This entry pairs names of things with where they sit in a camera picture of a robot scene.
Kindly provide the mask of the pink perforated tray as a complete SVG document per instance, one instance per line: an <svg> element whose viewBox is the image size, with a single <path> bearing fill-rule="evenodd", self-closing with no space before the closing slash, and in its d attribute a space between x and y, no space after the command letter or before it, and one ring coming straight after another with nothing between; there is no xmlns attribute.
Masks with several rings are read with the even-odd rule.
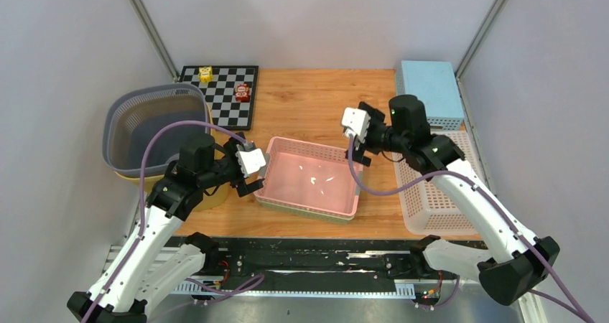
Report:
<svg viewBox="0 0 609 323"><path fill-rule="evenodd" d="M339 215L356 214L360 188L352 177L362 177L363 166L350 166L345 149L274 136L260 173L264 187L254 193L268 200L302 209Z"/></svg>

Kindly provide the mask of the green perforated tray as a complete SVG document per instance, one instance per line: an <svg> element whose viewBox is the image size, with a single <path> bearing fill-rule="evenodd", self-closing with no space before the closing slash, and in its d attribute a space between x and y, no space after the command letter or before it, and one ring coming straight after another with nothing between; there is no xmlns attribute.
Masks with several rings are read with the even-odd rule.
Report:
<svg viewBox="0 0 609 323"><path fill-rule="evenodd" d="M302 209L298 207L292 207L290 205L283 205L280 203L268 201L268 200L256 200L262 207L265 207L270 210L274 210L277 212L284 212L293 215L298 215L302 217L307 217L316 220L327 221L329 223L336 224L347 224L352 221L355 217L355 214L352 215L339 215L337 213L326 213L318 210L309 210Z"/></svg>

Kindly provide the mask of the blue perforated tray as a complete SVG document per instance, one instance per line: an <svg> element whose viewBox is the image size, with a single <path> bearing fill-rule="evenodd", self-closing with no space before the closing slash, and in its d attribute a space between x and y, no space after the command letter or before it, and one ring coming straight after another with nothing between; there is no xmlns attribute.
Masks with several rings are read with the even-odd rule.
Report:
<svg viewBox="0 0 609 323"><path fill-rule="evenodd" d="M394 82L397 95L414 95L423 102L432 128L461 128L465 113L450 62L402 60L396 66Z"/></svg>

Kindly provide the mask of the large white perforated basket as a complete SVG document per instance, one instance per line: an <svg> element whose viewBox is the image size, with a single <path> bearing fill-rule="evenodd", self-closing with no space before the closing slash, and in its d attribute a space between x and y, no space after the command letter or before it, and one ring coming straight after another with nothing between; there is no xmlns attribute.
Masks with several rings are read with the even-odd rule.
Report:
<svg viewBox="0 0 609 323"><path fill-rule="evenodd" d="M452 139L465 153L477 175L482 175L477 151L467 131L438 131ZM394 162L398 187L414 181L420 173L412 170L405 161ZM471 236L477 231L458 210L450 198L430 182L420 182L398 193L406 229L415 235L441 237Z"/></svg>

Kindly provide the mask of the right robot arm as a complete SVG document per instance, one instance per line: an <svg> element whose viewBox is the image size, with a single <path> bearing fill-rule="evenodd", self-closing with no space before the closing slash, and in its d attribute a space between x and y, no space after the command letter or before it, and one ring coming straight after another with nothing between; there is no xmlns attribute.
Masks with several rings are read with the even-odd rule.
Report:
<svg viewBox="0 0 609 323"><path fill-rule="evenodd" d="M508 306L554 273L560 252L556 240L537 236L492 195L463 150L432 131L416 96L394 96L388 113L360 102L344 110L341 126L349 140L349 164L369 166L372 154L400 154L419 181L431 183L452 201L485 243L484 249L471 248L428 235L411 246L414 275L453 273L477 281L492 300Z"/></svg>

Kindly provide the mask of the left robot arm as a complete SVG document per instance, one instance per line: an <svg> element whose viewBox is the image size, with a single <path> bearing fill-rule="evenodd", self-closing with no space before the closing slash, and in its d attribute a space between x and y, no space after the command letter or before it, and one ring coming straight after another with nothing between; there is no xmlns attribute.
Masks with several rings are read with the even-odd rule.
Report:
<svg viewBox="0 0 609 323"><path fill-rule="evenodd" d="M87 291L76 291L67 308L80 322L147 322L166 296L187 277L215 273L220 265L218 244L194 233L172 257L155 270L153 262L166 242L205 196L229 184L241 197L263 187L246 182L266 166L264 152L242 133L219 145L207 133L194 134L180 148L141 209L126 244L102 276Z"/></svg>

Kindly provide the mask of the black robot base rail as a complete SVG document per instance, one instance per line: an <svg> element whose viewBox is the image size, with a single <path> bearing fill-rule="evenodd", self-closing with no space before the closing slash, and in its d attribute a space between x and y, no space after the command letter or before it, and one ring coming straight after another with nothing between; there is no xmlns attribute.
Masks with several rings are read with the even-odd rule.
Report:
<svg viewBox="0 0 609 323"><path fill-rule="evenodd" d="M130 308L152 310L187 284L191 293L217 300L239 294L330 298L399 295L398 281L478 282L492 300L508 306L526 293L530 270L524 253L493 252L481 242L421 240L217 238L172 236L139 256L142 270Z"/></svg>

